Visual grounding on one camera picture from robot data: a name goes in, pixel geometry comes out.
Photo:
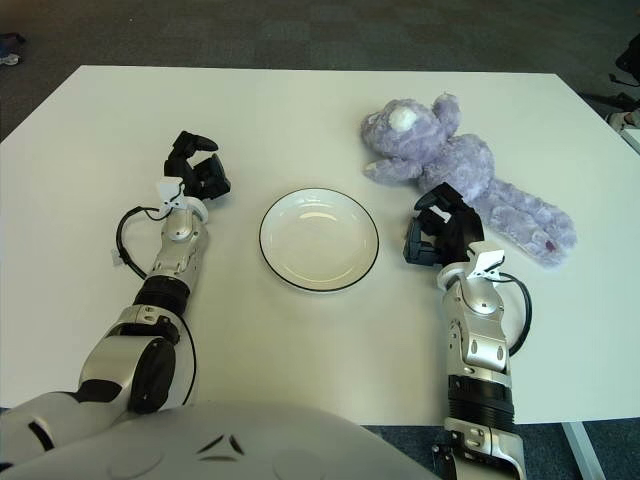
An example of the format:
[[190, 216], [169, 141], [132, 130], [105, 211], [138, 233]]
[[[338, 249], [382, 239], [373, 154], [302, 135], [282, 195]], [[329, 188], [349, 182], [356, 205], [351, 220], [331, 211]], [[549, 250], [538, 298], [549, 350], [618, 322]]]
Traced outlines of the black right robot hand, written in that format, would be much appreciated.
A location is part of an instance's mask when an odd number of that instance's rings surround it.
[[445, 267], [467, 262], [467, 248], [483, 241], [480, 216], [463, 197], [443, 182], [415, 204], [418, 212], [409, 223], [403, 256], [407, 263]]

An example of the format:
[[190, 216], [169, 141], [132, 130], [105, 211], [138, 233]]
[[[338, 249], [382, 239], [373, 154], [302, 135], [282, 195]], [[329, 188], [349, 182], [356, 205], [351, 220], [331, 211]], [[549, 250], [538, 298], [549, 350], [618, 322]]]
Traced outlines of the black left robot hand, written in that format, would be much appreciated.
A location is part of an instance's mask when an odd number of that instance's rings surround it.
[[[189, 197], [213, 200], [226, 195], [231, 190], [231, 183], [216, 154], [218, 149], [213, 140], [182, 131], [164, 162], [164, 175], [181, 178], [184, 194]], [[210, 152], [211, 155], [192, 166], [188, 160], [197, 152]]]

